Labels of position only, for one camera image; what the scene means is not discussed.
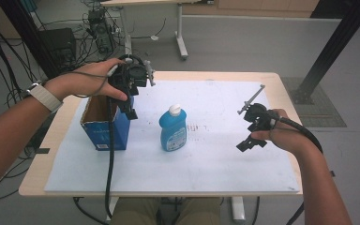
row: bottle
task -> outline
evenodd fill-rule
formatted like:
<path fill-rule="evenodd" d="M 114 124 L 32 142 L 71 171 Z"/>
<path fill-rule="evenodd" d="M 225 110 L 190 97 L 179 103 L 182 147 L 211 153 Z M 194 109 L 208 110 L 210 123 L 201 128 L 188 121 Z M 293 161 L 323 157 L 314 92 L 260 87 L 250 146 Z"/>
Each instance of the bottle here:
<path fill-rule="evenodd" d="M 165 151 L 171 152 L 186 144 L 186 117 L 186 112 L 181 109 L 179 104 L 172 105 L 160 117 L 159 125 L 162 127 L 160 143 Z"/>

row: cardboard box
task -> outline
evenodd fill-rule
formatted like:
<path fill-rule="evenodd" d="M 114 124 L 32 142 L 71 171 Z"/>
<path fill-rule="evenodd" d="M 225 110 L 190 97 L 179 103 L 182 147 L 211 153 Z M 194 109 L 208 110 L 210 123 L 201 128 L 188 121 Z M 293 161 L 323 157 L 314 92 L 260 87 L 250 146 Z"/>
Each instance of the cardboard box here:
<path fill-rule="evenodd" d="M 112 113 L 114 150 L 126 150 L 130 121 L 113 104 Z M 107 122 L 107 100 L 105 96 L 90 97 L 81 118 L 81 125 L 98 151 L 110 150 L 110 131 Z"/>

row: leg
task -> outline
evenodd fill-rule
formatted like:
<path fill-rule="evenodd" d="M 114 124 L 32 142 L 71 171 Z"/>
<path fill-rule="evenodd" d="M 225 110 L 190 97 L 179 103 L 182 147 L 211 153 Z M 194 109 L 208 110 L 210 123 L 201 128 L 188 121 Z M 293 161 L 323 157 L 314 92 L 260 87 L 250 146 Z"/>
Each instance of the leg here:
<path fill-rule="evenodd" d="M 119 198 L 111 224 L 157 225 L 159 198 Z"/>
<path fill-rule="evenodd" d="M 219 225 L 220 198 L 187 198 L 177 225 Z"/>

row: right hand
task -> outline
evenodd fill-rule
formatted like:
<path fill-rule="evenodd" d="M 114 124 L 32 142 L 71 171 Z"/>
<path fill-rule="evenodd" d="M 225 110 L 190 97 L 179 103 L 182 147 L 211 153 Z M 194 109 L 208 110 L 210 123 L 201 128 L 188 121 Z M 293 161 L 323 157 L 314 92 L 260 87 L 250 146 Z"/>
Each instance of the right hand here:
<path fill-rule="evenodd" d="M 274 110 L 274 112 L 281 117 L 289 118 L 284 110 Z M 253 139 L 271 141 L 277 147 L 293 154 L 303 149 L 306 144 L 313 144 L 298 130 L 279 121 L 271 130 L 254 131 L 250 135 Z"/>

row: bottle label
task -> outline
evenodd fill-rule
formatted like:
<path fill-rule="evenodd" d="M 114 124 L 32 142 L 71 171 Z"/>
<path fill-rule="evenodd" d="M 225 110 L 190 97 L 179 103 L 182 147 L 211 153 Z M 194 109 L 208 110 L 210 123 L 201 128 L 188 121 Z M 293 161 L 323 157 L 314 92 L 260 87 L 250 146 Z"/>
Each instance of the bottle label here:
<path fill-rule="evenodd" d="M 186 129 L 181 127 L 166 142 L 166 149 L 168 149 L 168 151 L 179 149 L 183 147 L 183 145 L 186 143 L 186 140 Z"/>

